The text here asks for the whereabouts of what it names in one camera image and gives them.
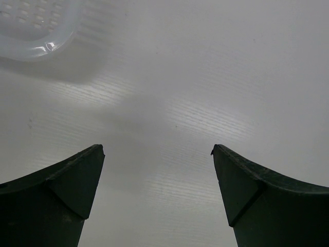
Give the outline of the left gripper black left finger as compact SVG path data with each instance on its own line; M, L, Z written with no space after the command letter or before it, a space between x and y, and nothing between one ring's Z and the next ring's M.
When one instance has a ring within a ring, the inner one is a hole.
M101 144L1 184L1 246L78 246L103 168Z

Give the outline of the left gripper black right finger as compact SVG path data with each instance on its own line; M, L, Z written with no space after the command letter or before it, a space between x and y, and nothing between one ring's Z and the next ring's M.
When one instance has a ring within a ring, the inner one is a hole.
M228 224L238 246L328 246L328 188L212 150Z

